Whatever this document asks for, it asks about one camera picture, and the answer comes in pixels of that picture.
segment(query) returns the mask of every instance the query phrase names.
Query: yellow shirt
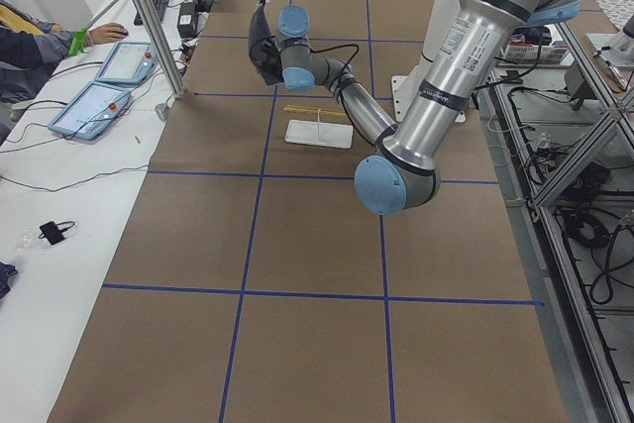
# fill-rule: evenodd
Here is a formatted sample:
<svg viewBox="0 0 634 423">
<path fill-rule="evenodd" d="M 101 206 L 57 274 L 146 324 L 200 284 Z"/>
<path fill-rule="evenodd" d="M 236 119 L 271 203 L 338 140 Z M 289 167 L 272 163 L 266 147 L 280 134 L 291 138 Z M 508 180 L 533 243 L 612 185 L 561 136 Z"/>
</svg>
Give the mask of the yellow shirt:
<svg viewBox="0 0 634 423">
<path fill-rule="evenodd" d="M 27 34 L 41 35 L 43 32 L 31 22 L 24 20 L 10 8 L 0 5 L 0 22 L 14 32 L 26 32 Z"/>
</svg>

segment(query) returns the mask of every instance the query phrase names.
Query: label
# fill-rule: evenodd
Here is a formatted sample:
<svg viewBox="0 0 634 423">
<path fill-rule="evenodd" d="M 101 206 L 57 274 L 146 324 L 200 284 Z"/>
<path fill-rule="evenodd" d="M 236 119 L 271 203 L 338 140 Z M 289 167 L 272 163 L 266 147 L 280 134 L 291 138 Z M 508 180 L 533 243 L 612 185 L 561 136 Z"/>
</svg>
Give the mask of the label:
<svg viewBox="0 0 634 423">
<path fill-rule="evenodd" d="M 454 67 L 478 76 L 495 54 L 501 34 L 480 24 L 456 19 L 438 52 Z"/>
</svg>

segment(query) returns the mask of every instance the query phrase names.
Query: hand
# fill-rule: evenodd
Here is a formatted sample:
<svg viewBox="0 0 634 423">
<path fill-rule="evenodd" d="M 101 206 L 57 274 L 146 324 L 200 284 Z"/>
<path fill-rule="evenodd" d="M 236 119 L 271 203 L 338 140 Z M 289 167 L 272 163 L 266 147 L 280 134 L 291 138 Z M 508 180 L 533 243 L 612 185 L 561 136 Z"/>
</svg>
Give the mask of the hand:
<svg viewBox="0 0 634 423">
<path fill-rule="evenodd" d="M 111 44 L 128 37 L 128 31 L 120 24 L 105 24 L 90 31 L 92 45 Z"/>
</svg>

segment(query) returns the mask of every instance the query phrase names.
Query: wooden stick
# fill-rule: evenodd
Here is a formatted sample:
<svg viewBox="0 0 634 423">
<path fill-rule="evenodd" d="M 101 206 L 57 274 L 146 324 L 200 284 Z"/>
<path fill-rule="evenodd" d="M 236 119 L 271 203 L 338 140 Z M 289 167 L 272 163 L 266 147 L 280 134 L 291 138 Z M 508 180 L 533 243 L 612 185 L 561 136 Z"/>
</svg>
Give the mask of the wooden stick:
<svg viewBox="0 0 634 423">
<path fill-rule="evenodd" d="M 284 106 L 284 111 L 286 113 L 300 113 L 300 114 L 317 114 L 319 108 L 309 108 L 307 106 L 293 106 L 289 104 L 288 106 Z M 322 109 L 319 111 L 320 115 L 323 116 L 334 116 L 337 118 L 346 118 L 346 113 L 342 111 L 333 111 L 332 109 Z"/>
</svg>

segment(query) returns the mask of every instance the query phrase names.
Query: white desk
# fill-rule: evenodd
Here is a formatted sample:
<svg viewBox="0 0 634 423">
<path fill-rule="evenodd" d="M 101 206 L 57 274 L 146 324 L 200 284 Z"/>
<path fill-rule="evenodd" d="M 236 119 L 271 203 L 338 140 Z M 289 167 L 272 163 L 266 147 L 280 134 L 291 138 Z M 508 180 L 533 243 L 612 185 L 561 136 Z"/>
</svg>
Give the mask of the white desk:
<svg viewBox="0 0 634 423">
<path fill-rule="evenodd" d="M 147 41 L 135 27 L 131 0 L 121 0 L 98 24 L 120 22 L 130 41 Z M 178 9 L 167 9 L 162 22 L 172 49 L 180 45 L 176 30 Z M 103 60 L 111 45 L 97 46 L 65 60 L 59 69 Z M 68 101 L 90 81 L 97 67 L 75 70 L 51 80 L 37 99 Z M 141 86 L 133 98 L 149 87 Z M 170 95 L 164 76 L 152 91 L 134 102 L 130 114 L 113 123 L 94 144 L 56 141 L 13 154 L 0 154 L 0 174 L 21 182 L 57 188 L 100 172 L 148 163 L 163 129 L 154 107 Z M 16 125 L 16 140 L 29 123 L 47 124 L 58 110 L 28 111 Z M 5 143 L 0 151 L 54 138 L 32 127 L 19 145 Z M 12 290 L 0 300 L 0 420 L 45 422 L 63 384 L 103 278 L 145 177 L 131 171 L 92 180 L 67 190 L 33 191 L 0 180 L 0 261 L 19 271 Z M 73 220 L 76 234 L 41 252 L 19 252 L 24 230 L 38 229 L 49 220 Z"/>
</svg>

